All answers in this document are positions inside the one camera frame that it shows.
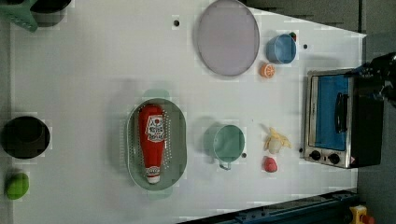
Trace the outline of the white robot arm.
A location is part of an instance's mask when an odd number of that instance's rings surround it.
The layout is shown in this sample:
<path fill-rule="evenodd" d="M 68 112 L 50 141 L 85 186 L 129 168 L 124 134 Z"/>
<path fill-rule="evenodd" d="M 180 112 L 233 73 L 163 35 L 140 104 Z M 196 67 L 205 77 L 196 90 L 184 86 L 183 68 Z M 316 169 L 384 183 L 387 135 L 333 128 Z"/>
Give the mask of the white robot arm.
<path fill-rule="evenodd" d="M 359 87 L 359 96 L 377 101 L 387 100 L 392 106 L 396 104 L 396 53 L 391 52 L 372 59 L 357 68 L 358 80 L 367 81 L 366 87 Z"/>

